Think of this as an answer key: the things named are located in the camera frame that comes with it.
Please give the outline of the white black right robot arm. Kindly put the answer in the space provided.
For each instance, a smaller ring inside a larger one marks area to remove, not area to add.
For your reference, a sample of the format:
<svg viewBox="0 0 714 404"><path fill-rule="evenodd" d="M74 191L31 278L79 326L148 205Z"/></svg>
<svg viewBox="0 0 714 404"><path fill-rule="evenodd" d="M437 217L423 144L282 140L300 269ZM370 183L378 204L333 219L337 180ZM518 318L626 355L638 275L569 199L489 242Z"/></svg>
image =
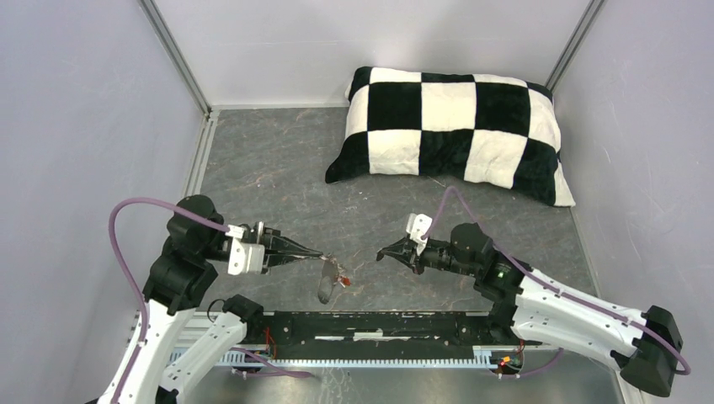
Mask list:
<svg viewBox="0 0 714 404"><path fill-rule="evenodd" d="M683 338L673 314L601 300L509 258L476 223L455 226L447 241L424 237L412 226L406 236L378 251L416 274L433 268L470 277L490 300L486 330L496 343L513 338L562 348L594 359L652 396L671 394Z"/></svg>

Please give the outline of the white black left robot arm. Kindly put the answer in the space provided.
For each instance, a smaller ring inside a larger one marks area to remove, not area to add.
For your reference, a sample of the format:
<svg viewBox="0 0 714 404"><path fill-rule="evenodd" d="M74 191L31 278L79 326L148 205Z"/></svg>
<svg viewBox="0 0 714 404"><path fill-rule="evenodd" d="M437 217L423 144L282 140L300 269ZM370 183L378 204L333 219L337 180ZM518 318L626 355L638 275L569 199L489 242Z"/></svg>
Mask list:
<svg viewBox="0 0 714 404"><path fill-rule="evenodd" d="M129 205L153 205L173 212L168 238L140 288L120 250L116 219ZM176 204L135 197L119 202L109 214L109 239L115 257L137 299L139 318L112 381L97 403L180 403L218 359L239 344L264 334L263 308L241 295L224 302L210 329L176 361L169 356L196 313L205 292L217 279L215 261L226 262L230 275L266 274L271 268L301 260L328 260L262 221L254 226L228 225L213 201L202 194Z"/></svg>

